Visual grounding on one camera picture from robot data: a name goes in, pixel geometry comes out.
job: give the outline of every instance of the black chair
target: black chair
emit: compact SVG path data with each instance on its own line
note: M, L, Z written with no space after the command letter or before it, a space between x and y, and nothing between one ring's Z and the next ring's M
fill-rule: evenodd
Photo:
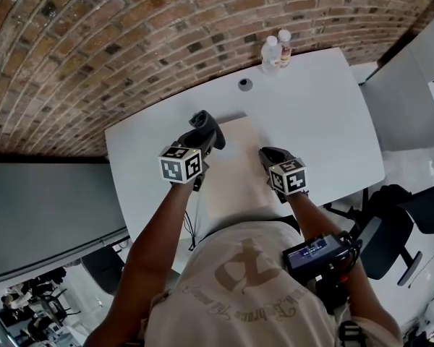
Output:
M434 187L411 194L409 199L398 204L413 218L424 234L434 234Z
M103 247L82 257L82 265L107 294L116 294L124 261L113 247Z
M350 234L363 240L360 254L367 276L381 279L392 267L398 256L402 256L407 270L401 276L399 286L404 285L417 269L422 253L412 258L405 248L413 229L412 218L399 205L408 201L411 193L399 185L382 187L368 199L368 190L363 191L362 210L351 208L347 213L335 210L331 203L324 208L332 213L355 222Z

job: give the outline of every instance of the plastic bottle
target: plastic bottle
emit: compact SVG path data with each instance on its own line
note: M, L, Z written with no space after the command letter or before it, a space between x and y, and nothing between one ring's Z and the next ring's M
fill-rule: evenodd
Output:
M262 72L274 76L280 70L281 45L275 36L268 36L262 47Z
M280 39L281 45L281 63L280 67L287 67L289 64L289 60L291 58L291 45L289 44L289 40L291 40L291 33L288 30L280 30L278 32L278 38Z

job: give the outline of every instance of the white table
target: white table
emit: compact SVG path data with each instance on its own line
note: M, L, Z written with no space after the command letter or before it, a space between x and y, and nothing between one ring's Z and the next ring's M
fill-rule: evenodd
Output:
M253 82L248 92L238 88L243 78ZM170 189L161 179L159 153L191 130L188 120L202 109L217 121L246 114L259 133L261 147L281 147L301 157L307 166L310 199L316 205L384 179L376 133L342 52L334 48L293 56L275 77L264 75L260 67L243 69L174 95L106 130L114 183L132 240ZM200 237L219 224L206 217L204 200L203 191L193 193L187 208ZM292 214L288 205L274 202L260 214ZM190 255L189 242L183 230L174 263L178 272Z

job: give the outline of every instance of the cardboard sheet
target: cardboard sheet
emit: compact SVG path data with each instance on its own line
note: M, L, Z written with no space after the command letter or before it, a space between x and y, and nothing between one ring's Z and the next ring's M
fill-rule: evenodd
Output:
M223 150L206 158L204 190L209 218L224 218L274 203L267 175L259 161L257 132L249 117L220 124L226 139Z

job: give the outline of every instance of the brick wall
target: brick wall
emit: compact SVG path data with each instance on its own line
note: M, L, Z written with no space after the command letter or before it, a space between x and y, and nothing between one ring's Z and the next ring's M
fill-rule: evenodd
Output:
M431 1L0 0L0 153L105 155L106 127L256 64L280 27L375 61Z

